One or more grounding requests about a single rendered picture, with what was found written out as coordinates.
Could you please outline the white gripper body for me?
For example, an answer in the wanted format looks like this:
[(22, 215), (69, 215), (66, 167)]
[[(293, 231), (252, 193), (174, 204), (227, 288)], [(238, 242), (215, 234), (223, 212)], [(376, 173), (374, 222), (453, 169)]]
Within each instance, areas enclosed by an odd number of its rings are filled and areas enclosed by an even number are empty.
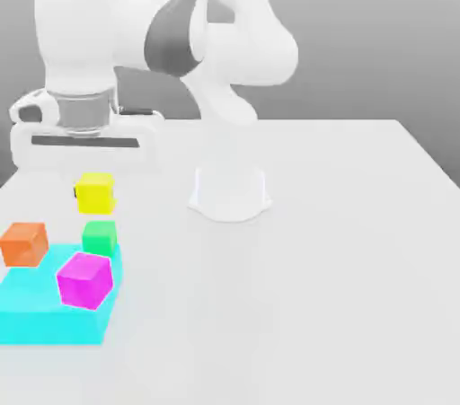
[(164, 117), (114, 115), (97, 136), (70, 136), (41, 123), (13, 125), (13, 162), (25, 171), (150, 171)]

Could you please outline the small yellow cube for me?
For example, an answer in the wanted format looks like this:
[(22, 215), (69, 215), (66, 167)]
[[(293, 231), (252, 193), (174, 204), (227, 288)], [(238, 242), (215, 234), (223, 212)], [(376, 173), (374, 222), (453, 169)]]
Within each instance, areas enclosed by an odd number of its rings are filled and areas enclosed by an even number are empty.
[(107, 172), (85, 172), (75, 184), (78, 211), (87, 215), (110, 215), (115, 208), (114, 178)]

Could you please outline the small green cube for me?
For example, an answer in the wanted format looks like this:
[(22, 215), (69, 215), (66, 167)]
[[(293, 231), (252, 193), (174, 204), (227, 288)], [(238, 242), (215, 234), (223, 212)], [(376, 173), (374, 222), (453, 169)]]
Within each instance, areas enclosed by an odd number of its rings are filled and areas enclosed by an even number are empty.
[(114, 221), (90, 221), (85, 225), (82, 234), (84, 252), (111, 258), (117, 243)]

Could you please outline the small orange cube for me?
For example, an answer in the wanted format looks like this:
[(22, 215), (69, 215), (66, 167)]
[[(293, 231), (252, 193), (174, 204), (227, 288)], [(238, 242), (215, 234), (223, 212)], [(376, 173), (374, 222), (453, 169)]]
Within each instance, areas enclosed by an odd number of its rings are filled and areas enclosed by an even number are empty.
[(48, 250), (44, 223), (11, 223), (0, 237), (0, 251), (8, 268), (37, 268)]

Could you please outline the small magenta cube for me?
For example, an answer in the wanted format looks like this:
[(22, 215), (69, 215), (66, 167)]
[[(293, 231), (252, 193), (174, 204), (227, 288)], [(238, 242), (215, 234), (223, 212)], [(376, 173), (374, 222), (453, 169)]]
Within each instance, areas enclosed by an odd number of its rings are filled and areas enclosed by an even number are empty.
[(61, 303), (95, 311), (113, 288), (111, 260), (76, 252), (56, 274)]

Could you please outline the large cyan box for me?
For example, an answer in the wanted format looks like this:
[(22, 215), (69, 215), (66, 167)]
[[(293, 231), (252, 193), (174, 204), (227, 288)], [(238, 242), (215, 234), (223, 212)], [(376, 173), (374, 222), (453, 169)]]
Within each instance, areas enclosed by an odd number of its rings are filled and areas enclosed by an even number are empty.
[(57, 272), (78, 244), (53, 244), (37, 268), (10, 268), (0, 282), (0, 345), (100, 345), (123, 276), (121, 251), (114, 249), (114, 286), (99, 307), (61, 303)]

